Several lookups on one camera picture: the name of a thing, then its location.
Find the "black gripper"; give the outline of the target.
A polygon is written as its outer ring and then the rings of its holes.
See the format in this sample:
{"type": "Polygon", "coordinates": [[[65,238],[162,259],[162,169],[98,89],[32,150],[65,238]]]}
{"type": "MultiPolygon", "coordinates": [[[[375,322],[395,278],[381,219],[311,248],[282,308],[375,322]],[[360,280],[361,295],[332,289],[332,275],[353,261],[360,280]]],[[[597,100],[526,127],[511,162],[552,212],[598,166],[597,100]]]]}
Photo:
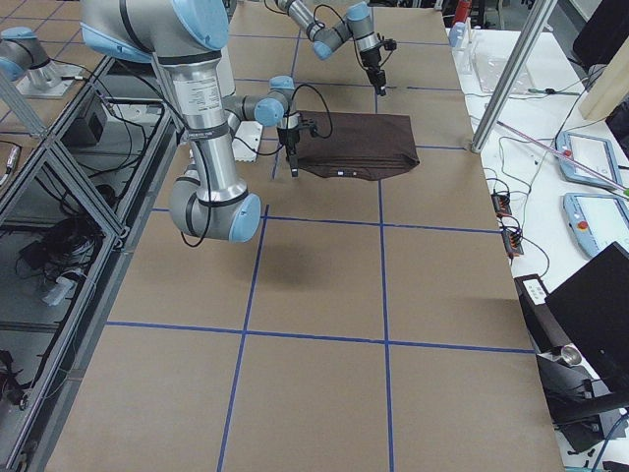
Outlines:
{"type": "Polygon", "coordinates": [[[369,73],[369,81],[377,94],[386,94],[386,75],[380,68],[381,54],[379,48],[361,51],[361,63],[369,73]]]}
{"type": "Polygon", "coordinates": [[[285,148],[285,161],[290,167],[291,176],[298,177],[299,176],[299,161],[296,155],[297,153],[297,144],[300,141],[300,130],[299,127],[293,128],[276,128],[277,136],[279,143],[285,148]]]}

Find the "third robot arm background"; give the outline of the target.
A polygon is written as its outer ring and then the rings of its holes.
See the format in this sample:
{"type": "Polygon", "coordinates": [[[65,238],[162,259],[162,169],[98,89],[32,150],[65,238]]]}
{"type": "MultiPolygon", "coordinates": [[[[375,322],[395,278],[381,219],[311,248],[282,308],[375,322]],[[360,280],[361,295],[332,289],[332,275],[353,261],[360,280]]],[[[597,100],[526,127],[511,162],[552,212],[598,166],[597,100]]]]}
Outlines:
{"type": "Polygon", "coordinates": [[[83,76],[83,68],[50,58],[27,27],[1,31],[1,72],[30,98],[61,98],[83,76]]]}

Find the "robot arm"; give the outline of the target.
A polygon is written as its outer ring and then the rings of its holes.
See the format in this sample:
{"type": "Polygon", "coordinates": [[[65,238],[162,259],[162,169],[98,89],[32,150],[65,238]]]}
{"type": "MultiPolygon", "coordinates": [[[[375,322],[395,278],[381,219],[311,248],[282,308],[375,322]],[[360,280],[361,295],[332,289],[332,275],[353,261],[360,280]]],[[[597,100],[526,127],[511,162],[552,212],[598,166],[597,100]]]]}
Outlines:
{"type": "Polygon", "coordinates": [[[350,6],[343,16],[331,6],[317,5],[317,8],[329,9],[338,18],[338,22],[330,27],[304,1],[274,1],[275,7],[270,7],[266,1],[263,4],[272,13],[292,19],[312,43],[314,54],[319,60],[330,58],[342,45],[351,41],[359,66],[367,74],[375,94],[386,96],[386,73],[383,67],[389,56],[382,59],[381,50],[392,53],[397,43],[375,31],[372,10],[365,1],[350,6]]]}
{"type": "Polygon", "coordinates": [[[189,236],[247,242],[257,232],[261,203],[237,173],[233,131],[223,108],[217,67],[229,34],[220,1],[85,1],[83,39],[117,59],[163,68],[158,82],[188,134],[193,165],[169,201],[189,236]]]}

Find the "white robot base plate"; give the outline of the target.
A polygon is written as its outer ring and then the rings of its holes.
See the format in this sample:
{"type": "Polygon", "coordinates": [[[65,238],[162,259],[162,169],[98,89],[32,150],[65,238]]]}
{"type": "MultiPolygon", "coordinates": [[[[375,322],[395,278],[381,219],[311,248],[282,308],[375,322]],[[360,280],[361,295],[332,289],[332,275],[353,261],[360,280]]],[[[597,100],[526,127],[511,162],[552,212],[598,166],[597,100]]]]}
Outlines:
{"type": "Polygon", "coordinates": [[[257,121],[243,121],[232,141],[234,158],[240,162],[255,162],[263,127],[257,121]]]}

